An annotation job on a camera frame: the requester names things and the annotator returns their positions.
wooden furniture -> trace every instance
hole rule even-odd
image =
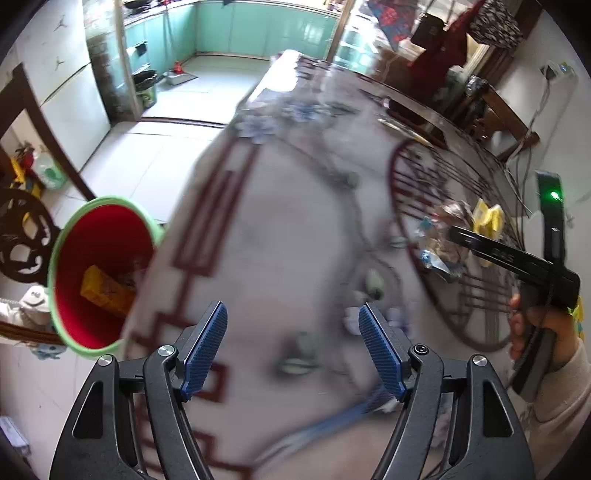
[[[12,79],[0,92],[0,138],[6,133],[18,115],[26,111],[31,119],[31,123],[37,130],[43,144],[49,149],[53,160],[60,166],[63,172],[68,176],[72,183],[86,200],[96,198],[95,194],[88,188],[88,185],[82,180],[80,174],[76,171],[60,144],[53,135],[51,128],[47,124],[41,109],[37,105],[35,95],[27,79],[23,64],[19,64],[12,71]],[[9,155],[0,148],[0,168],[7,175],[12,175],[12,165]]]
[[[17,189],[0,189],[0,272],[20,283],[47,285],[47,271],[60,229],[41,200]],[[14,253],[26,251],[21,260]],[[20,342],[62,345],[58,334],[0,322],[0,336]]]
[[[475,109],[477,102],[486,104],[483,115],[474,114],[474,111],[477,110]],[[487,142],[495,132],[510,133],[516,142],[496,155],[501,163],[507,162],[522,140],[524,142],[521,150],[531,148],[540,141],[540,136],[535,132],[530,133],[524,139],[527,135],[527,125],[522,122],[488,83],[485,83],[474,94],[464,99],[452,115],[452,121],[455,121],[465,132],[481,144]]]

yellow object in bowl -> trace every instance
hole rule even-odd
[[[108,276],[96,265],[84,272],[80,295],[116,317],[125,318],[131,310],[135,292]]]

red and green bowl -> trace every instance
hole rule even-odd
[[[142,207],[122,197],[97,198],[72,216],[57,238],[48,272],[51,318],[69,348],[88,358],[119,348],[125,320],[82,297],[82,277],[91,265],[115,279],[147,268],[163,233]]]

white floor tile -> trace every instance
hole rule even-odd
[[[208,140],[170,138],[135,189],[131,199],[155,219],[168,222]]]
[[[65,194],[63,194],[60,190],[45,190],[43,192],[43,195],[41,196],[41,201],[43,202],[43,205],[45,205],[45,207],[49,211],[49,214],[51,215],[51,218],[53,218],[54,221],[57,212],[60,211],[60,208],[65,198]]]
[[[183,68],[187,72],[197,73],[199,69],[207,67],[221,67],[239,70],[268,70],[271,62],[269,60],[245,59],[241,57],[226,57],[201,55],[187,60],[183,63]]]
[[[130,197],[164,142],[161,135],[109,134],[82,178],[97,196]]]
[[[184,118],[227,124],[232,120],[240,99],[197,92],[161,92],[158,102],[144,116]]]
[[[269,68],[266,60],[201,56],[183,64],[199,78],[177,86],[161,82],[156,104],[144,117],[184,118],[227,124],[238,102]]]
[[[76,354],[71,350],[66,350],[58,360],[39,360],[27,349],[21,353],[19,369],[61,411],[69,413],[74,402],[75,363]]]
[[[95,366],[96,361],[94,359],[89,360],[87,358],[82,358],[81,356],[76,357],[76,363],[74,365],[74,390],[73,390],[73,398],[72,400],[75,401],[82,385],[86,381],[90,370],[92,367]]]
[[[56,215],[53,217],[53,223],[59,228],[64,228],[68,220],[77,210],[86,203],[86,200],[63,197],[63,201]]]
[[[41,479],[49,477],[53,454],[72,407],[72,386],[68,387],[73,382],[72,377],[68,382],[72,362],[73,354],[41,361],[22,345],[0,346],[2,412],[14,420],[29,441],[29,462]],[[39,388],[40,382],[45,391]]]
[[[200,75],[197,75],[197,78],[193,80],[189,80],[184,83],[179,83],[178,85],[169,85],[166,83],[165,80],[162,80],[158,84],[158,93],[166,92],[170,90],[174,90],[176,92],[201,92],[207,93],[209,92],[216,84],[217,78],[211,74],[206,74],[203,72]]]

power cord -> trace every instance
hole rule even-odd
[[[526,183],[527,183],[527,177],[530,173],[531,160],[532,160],[531,147],[528,149],[528,161],[527,161],[527,166],[525,168],[525,174],[523,176],[521,187],[519,186],[519,162],[521,161],[521,154],[522,154],[521,149],[523,148],[525,140],[533,132],[534,123],[537,120],[537,118],[541,115],[541,113],[544,111],[546,105],[548,104],[548,99],[550,98],[550,79],[548,78],[548,68],[549,68],[549,65],[546,64],[544,72],[543,72],[544,78],[546,79],[546,84],[544,86],[544,91],[542,93],[542,97],[540,98],[538,108],[534,112],[534,114],[530,120],[530,123],[528,125],[527,132],[525,133],[523,138],[521,138],[521,141],[519,142],[517,148],[511,154],[511,156],[507,160],[506,164],[503,166],[503,171],[504,171],[505,177],[509,183],[509,186],[513,190],[513,194],[515,195],[515,219],[516,219],[515,227],[517,230],[517,235],[518,235],[520,247],[523,250],[525,250],[524,217],[526,215],[526,212],[527,212],[528,216],[532,215],[532,211],[529,208],[527,208],[527,205],[525,204],[525,187],[526,187]],[[511,171],[509,169],[511,161],[514,159],[515,159],[515,177],[513,176],[513,174],[511,173]],[[518,217],[520,217],[519,226],[517,225]]]

